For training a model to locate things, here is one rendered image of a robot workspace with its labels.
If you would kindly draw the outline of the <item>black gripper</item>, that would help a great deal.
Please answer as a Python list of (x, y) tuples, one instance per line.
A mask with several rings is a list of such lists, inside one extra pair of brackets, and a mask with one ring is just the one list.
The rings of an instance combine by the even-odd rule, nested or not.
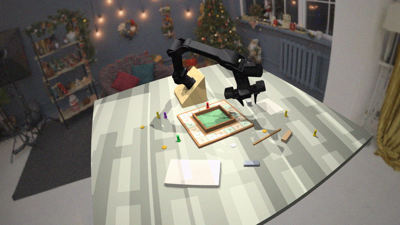
[[(236, 81), (236, 83), (240, 83), (240, 84), (244, 84), (244, 82), (248, 82), (249, 83), (249, 79), (248, 79), (247, 76), (245, 76), (244, 78), (240, 78), (240, 79), (236, 79), (235, 78), (235, 81)], [(265, 88), (265, 84), (264, 84), (263, 80), (256, 81), (256, 84), (253, 84), (253, 87), (254, 87), (254, 91), (255, 91), (255, 93), (254, 93), (254, 101), (255, 101), (255, 104), (256, 104), (257, 95), (260, 92), (266, 91), (266, 88)], [(244, 106), (243, 100), (241, 100), (237, 89), (234, 89), (233, 87), (225, 88), (224, 96), (225, 96), (226, 100), (227, 99), (231, 99), (231, 98), (232, 99), (236, 99), (237, 101), (239, 101), (239, 103), (241, 103), (242, 106)]]

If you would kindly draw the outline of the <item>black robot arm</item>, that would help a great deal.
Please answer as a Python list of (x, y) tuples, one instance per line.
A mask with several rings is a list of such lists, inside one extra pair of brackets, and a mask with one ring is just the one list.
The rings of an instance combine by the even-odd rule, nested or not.
[[(263, 75), (263, 67), (260, 63), (248, 63), (247, 57), (244, 55), (229, 49), (217, 49), (209, 45), (194, 41), (191, 38), (180, 37), (173, 39), (169, 45), (166, 53), (169, 57), (172, 57), (174, 72), (172, 78), (177, 85), (184, 84), (189, 90), (194, 85), (196, 80), (188, 75), (187, 68), (183, 66), (182, 55), (185, 52), (193, 52), (204, 57), (216, 60), (220, 66), (228, 70), (232, 70), (234, 78), (240, 79), (247, 77), (259, 77)], [(241, 58), (241, 61), (239, 61)], [(248, 82), (244, 84), (236, 83), (237, 90), (241, 100), (251, 98), (251, 95), (255, 93), (253, 85)]]

